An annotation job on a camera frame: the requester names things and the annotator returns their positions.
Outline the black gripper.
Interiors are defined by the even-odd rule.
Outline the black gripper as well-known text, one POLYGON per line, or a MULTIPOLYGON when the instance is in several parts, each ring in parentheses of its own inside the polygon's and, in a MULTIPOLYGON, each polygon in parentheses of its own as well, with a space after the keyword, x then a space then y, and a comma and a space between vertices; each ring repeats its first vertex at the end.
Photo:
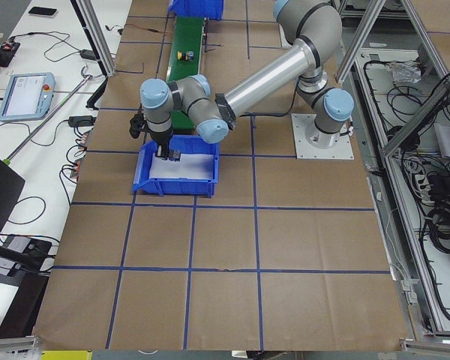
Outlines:
POLYGON ((173 137, 173 130, 168 129, 163 132, 150 131, 151 139, 157 144, 155 156, 168 160, 170 157, 170 141, 173 137))

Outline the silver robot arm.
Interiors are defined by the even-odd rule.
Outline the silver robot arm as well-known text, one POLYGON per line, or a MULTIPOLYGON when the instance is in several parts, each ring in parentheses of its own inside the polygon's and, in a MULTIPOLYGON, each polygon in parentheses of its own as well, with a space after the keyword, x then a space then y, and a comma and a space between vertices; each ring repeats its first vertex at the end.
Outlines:
POLYGON ((177 161, 181 154, 170 148, 171 113, 182 111, 208 144, 222 141, 236 120, 261 100, 296 82, 296 91, 316 113, 306 139, 319 149, 329 149, 354 108, 352 96, 328 85, 325 61, 338 47, 342 35, 339 13, 327 1, 276 1, 274 18, 291 47, 226 93, 210 99, 208 80, 201 74, 172 82, 147 79, 139 93, 145 130, 156 143, 157 158, 177 161))

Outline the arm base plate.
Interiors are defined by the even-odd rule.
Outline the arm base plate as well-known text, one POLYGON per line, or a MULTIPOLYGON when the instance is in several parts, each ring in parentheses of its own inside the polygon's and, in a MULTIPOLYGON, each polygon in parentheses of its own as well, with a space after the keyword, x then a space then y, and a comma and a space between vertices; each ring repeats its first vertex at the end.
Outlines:
POLYGON ((291 115, 296 158, 352 161, 355 157, 346 125, 342 124, 338 133, 327 134, 319 131, 315 118, 315 114, 291 115))

